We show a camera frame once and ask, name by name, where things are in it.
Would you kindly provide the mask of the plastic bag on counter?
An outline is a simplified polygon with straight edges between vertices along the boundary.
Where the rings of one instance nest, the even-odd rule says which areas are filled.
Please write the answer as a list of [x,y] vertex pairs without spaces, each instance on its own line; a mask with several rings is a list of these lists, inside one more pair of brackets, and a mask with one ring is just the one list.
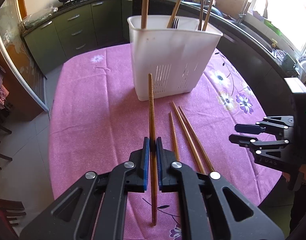
[[58,7],[54,7],[54,6],[48,7],[46,9],[42,9],[36,13],[30,14],[26,16],[25,18],[23,18],[21,21],[21,24],[26,29],[29,29],[41,23],[45,19],[49,18],[57,11],[58,11]]

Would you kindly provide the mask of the purple floral tablecloth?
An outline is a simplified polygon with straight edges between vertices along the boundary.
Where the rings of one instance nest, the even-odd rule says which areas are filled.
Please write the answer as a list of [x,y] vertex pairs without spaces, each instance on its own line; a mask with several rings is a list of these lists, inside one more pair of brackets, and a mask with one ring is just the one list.
[[[196,87],[155,100],[156,134],[171,150],[176,129],[180,160],[197,170],[187,138],[173,111],[180,106],[214,169],[250,202],[260,205],[281,173],[255,164],[246,148],[230,143],[236,124],[264,117],[255,95],[233,64],[215,50]],[[149,134],[149,104],[137,98],[130,45],[108,47],[71,58],[58,80],[51,110],[49,167],[54,197],[83,174],[103,174],[129,159]]]

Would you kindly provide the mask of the tall steel kitchen faucet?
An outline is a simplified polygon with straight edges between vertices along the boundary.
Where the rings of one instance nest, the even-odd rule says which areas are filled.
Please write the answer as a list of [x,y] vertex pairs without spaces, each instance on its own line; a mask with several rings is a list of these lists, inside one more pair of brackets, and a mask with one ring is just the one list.
[[236,20],[237,23],[242,23],[243,19],[245,18],[248,9],[249,9],[249,0],[244,0],[244,3],[242,5],[242,8],[240,12],[238,13],[238,18]]

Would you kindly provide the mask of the dark curved lower cabinets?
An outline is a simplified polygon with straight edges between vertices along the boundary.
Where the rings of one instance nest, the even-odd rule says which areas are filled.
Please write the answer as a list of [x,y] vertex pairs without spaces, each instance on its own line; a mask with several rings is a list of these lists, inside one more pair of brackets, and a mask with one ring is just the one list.
[[[170,2],[152,0],[152,7],[152,15],[170,16]],[[197,18],[191,9],[187,9],[183,17]],[[291,91],[284,81],[287,74],[272,55],[253,37],[231,22],[211,16],[209,24],[223,34],[215,51],[219,50],[222,57],[234,65],[255,93],[264,112],[268,115],[293,115]]]

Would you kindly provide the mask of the green tray on windowsill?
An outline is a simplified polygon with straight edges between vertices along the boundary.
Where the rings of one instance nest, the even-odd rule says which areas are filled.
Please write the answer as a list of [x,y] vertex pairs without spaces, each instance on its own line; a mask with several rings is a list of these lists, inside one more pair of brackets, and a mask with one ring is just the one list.
[[276,35],[281,36],[282,32],[280,31],[280,29],[278,29],[277,27],[275,27],[271,21],[264,19],[264,24],[271,29]]

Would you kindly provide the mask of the long wooden chopstick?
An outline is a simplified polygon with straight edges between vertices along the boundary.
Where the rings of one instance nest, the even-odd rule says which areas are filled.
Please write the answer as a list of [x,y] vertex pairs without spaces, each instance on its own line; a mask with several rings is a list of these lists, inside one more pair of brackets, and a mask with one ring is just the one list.
[[200,156],[199,156],[199,154],[197,152],[197,149],[196,149],[196,147],[195,147],[195,145],[193,143],[193,140],[192,140],[192,138],[190,136],[190,133],[188,132],[188,129],[187,129],[185,123],[184,123],[184,120],[181,117],[181,114],[180,114],[179,110],[177,109],[177,107],[176,107],[176,105],[175,105],[175,103],[173,101],[171,102],[171,105],[173,106],[175,114],[176,114],[176,116],[177,116],[177,118],[179,120],[179,123],[180,123],[180,125],[181,125],[181,127],[182,127],[182,129],[184,131],[184,134],[185,134],[185,136],[187,138],[188,144],[190,146],[190,149],[192,151],[192,154],[194,156],[196,164],[197,164],[197,166],[199,168],[199,172],[202,173],[202,174],[206,174],[206,171],[205,171],[204,166],[203,166],[203,164],[201,162]]

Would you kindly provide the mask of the black plastic fork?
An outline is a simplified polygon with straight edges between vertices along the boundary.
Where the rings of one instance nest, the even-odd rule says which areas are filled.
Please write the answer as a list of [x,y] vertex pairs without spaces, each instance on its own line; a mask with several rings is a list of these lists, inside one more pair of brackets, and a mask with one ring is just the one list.
[[178,22],[179,22],[179,19],[175,17],[175,18],[173,19],[173,23],[172,23],[172,26],[171,26],[171,27],[172,27],[173,29],[177,29],[177,28],[178,28]]

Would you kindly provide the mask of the wooden chair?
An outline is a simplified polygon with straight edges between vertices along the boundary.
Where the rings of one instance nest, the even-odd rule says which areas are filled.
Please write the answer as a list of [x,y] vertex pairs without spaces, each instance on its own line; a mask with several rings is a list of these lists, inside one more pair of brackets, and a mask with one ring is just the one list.
[[0,199],[0,221],[16,239],[18,239],[18,233],[14,227],[19,225],[18,219],[25,216],[26,211],[22,202]]

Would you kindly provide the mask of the white plastic utensil holder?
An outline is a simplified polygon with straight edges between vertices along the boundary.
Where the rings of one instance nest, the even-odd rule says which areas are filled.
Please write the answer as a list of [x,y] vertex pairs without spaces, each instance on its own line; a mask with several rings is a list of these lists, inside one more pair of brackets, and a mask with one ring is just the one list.
[[133,84],[140,101],[149,98],[149,74],[155,98],[191,92],[223,36],[211,24],[198,30],[197,18],[178,16],[177,28],[168,28],[169,18],[149,15],[145,29],[140,16],[128,18]]

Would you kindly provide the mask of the teal ceramic mug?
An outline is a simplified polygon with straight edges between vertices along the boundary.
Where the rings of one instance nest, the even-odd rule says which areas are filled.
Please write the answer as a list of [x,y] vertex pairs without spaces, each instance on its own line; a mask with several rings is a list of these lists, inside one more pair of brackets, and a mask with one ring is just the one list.
[[295,61],[292,59],[292,57],[286,53],[282,59],[281,68],[285,71],[292,71],[295,67]]

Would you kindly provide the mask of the wooden chopstick pair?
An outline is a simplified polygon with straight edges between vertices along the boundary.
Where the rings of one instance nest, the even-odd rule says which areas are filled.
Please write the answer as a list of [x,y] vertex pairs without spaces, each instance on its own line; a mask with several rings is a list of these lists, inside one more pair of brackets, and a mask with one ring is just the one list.
[[207,29],[207,25],[208,25],[209,18],[210,18],[210,12],[212,10],[212,5],[213,5],[213,0],[210,0],[202,31],[206,31],[206,29]]

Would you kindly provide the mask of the steel double sink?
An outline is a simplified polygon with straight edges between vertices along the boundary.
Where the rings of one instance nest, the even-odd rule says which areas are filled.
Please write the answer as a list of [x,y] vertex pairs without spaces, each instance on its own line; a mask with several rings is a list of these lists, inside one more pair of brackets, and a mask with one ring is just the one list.
[[225,20],[233,23],[234,25],[236,25],[237,27],[239,27],[240,29],[242,29],[243,31],[245,31],[246,33],[251,35],[255,40],[260,42],[260,44],[262,46],[264,46],[269,52],[271,52],[271,53],[274,52],[273,47],[269,44],[269,42],[266,39],[261,37],[261,35],[258,35],[255,31],[253,31],[252,29],[250,29],[246,25],[243,25],[242,23],[237,23],[236,20],[231,18],[229,15],[225,15],[225,14],[223,14],[223,15],[224,15],[224,17],[221,17],[221,18],[224,18]]

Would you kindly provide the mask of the red-tipped wooden chopstick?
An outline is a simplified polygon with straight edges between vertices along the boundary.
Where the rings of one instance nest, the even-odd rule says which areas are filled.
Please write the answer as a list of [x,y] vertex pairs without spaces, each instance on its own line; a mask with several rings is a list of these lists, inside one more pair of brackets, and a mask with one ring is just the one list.
[[154,110],[154,85],[152,74],[148,75],[149,91],[149,139],[150,139],[150,185],[151,185],[151,223],[157,224],[157,158],[156,158],[156,132]]

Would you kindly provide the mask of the sliding glass door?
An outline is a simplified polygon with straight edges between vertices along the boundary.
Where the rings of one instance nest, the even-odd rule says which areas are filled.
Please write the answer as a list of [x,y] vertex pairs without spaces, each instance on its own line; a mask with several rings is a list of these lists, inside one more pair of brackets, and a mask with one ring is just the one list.
[[46,78],[22,38],[22,17],[17,0],[5,0],[0,7],[0,52],[20,88],[42,111],[48,112]]

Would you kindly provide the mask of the black pot in sink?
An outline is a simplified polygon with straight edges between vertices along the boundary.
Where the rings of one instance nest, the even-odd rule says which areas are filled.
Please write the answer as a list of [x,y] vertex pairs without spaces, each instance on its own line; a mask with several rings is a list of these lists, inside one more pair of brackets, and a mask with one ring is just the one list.
[[[208,5],[204,5],[203,6],[203,8],[205,10],[208,10],[208,7],[209,7]],[[224,17],[223,13],[220,10],[218,10],[216,7],[214,7],[214,6],[211,7],[211,11],[210,12],[213,13],[213,14],[216,14],[216,15],[218,15],[220,17]]]

